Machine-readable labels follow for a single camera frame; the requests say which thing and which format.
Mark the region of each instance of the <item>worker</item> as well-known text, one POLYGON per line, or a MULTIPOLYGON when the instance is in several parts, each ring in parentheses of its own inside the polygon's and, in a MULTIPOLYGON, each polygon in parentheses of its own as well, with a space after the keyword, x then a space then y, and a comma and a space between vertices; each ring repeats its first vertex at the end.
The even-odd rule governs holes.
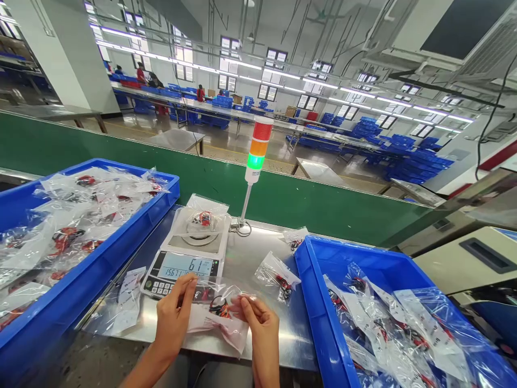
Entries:
POLYGON ((149 77, 151 77, 151 80, 149 81, 150 87, 156 87, 158 89, 165 89, 165 86, 163 86, 163 83, 158 79, 156 74, 149 73, 149 77))
POLYGON ((141 84, 145 83, 144 64, 138 62, 138 69, 136 70, 136 78, 141 84))
POLYGON ((205 101, 205 91, 203 90, 203 85, 199 85, 199 88, 196 92, 196 96, 198 97, 197 100, 199 102, 205 101))
MULTIPOLYGON (((177 358, 187 332, 196 284, 195 274, 183 275, 178 278, 171 293, 158 302, 155 341, 122 382, 121 388, 153 387, 177 358)), ((242 308, 239 317, 248 322, 251 329, 253 366, 250 369, 253 371, 250 373, 255 379, 255 387, 280 388, 278 316, 260 300, 241 296, 239 301, 242 308)), ((213 383, 211 381, 207 387, 214 387, 213 383)))

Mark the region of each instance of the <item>floor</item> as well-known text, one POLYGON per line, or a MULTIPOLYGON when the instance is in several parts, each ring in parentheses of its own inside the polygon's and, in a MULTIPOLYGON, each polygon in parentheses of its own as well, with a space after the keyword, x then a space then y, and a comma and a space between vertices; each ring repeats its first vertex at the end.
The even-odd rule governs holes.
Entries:
MULTIPOLYGON (((20 103, 29 105, 43 103, 32 88, 4 84, 0 84, 0 88, 13 91, 15 98, 20 103)), ((46 95, 45 98, 49 100, 52 96, 46 95)), ((0 108, 6 104, 8 104, 6 100, 0 99, 0 108)), ((146 138, 177 128, 176 122, 170 120, 168 116, 139 115, 135 113, 125 113, 123 117, 106 119, 104 122, 109 135, 135 141, 144 141, 146 138)), ((63 123, 75 127, 73 121, 63 123)), ((82 123, 86 129, 100 132, 94 119, 85 119, 82 123)), ((205 157, 237 164, 246 164, 253 126, 242 124, 238 139, 235 139, 237 130, 235 122, 230 122, 226 130, 197 125, 182 127, 182 129, 205 135, 205 157)), ((338 158, 337 154, 310 149, 302 145, 298 145, 295 151, 291 153, 287 150, 287 146, 288 142, 285 140, 285 134, 273 131, 263 170, 280 174, 291 174, 296 158, 300 157, 325 163, 343 179, 345 185, 350 189, 377 193, 386 185, 386 181, 382 178, 382 166, 368 165, 365 163, 364 157, 356 156, 351 162, 346 163, 341 158, 338 158)), ((197 150, 192 149, 189 152, 196 154, 197 150)), ((305 178, 300 169, 298 169, 295 176, 305 178)), ((402 191, 392 188, 385 195, 399 198, 401 194, 403 194, 402 191)))

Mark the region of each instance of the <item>white pillar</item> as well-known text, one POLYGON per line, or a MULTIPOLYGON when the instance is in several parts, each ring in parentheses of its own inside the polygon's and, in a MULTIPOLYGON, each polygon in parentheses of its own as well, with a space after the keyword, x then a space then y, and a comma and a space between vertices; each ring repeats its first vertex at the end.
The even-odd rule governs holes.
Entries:
POLYGON ((64 105, 119 113, 82 0, 7 0, 64 105))

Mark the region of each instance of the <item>screen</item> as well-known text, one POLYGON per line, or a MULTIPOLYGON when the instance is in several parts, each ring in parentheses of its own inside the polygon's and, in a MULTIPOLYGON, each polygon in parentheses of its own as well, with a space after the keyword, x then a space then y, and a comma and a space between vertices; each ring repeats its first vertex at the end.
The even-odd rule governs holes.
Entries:
POLYGON ((190 272, 197 276, 207 276, 212 270, 212 263, 213 261, 208 259, 166 253, 158 277, 176 280, 190 272))

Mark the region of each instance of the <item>cardboard box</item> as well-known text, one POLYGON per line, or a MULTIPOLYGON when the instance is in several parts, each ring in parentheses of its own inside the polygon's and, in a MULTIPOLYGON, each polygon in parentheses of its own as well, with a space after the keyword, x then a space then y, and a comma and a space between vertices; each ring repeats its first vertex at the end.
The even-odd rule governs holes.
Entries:
POLYGON ((231 96, 233 97, 233 103, 237 105, 242 105, 242 96, 236 95, 235 93, 231 96))
POLYGON ((296 108, 296 107, 287 106, 287 109, 285 110, 285 115, 287 117, 294 117, 297 110, 298 110, 298 108, 296 108))

